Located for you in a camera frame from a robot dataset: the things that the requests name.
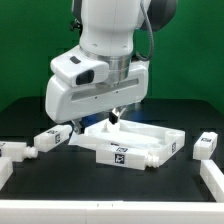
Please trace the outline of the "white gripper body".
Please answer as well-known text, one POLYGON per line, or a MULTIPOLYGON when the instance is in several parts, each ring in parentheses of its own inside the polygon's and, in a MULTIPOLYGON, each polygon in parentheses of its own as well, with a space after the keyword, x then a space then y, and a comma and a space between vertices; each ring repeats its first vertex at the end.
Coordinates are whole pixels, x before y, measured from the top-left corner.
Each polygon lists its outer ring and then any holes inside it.
POLYGON ((80 119, 119 106, 140 102, 148 89, 148 64, 132 63, 119 84, 70 87, 56 75, 47 85, 45 109, 56 123, 80 119))

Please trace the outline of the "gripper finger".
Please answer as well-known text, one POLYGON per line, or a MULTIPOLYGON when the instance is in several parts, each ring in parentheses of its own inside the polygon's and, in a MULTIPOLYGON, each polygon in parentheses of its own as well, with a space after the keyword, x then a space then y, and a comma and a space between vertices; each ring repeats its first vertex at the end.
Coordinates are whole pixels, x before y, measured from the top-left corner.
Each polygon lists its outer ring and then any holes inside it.
POLYGON ((83 134, 84 133, 84 125, 80 119, 76 119, 72 121, 73 123, 73 131, 76 134, 83 134))
POLYGON ((116 107, 114 108, 110 113, 109 113, 109 121, 112 124, 116 124, 120 117, 122 116, 122 114, 125 111, 125 107, 116 107))

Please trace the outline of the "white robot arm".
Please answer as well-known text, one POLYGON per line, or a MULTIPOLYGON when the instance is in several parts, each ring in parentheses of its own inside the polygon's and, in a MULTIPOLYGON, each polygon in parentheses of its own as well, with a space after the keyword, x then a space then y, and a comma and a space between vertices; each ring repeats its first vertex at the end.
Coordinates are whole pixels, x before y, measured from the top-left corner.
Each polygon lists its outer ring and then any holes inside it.
POLYGON ((45 109, 56 123, 115 111, 141 101, 148 89, 153 33, 174 17, 178 0, 73 0, 79 44, 54 58, 45 109))

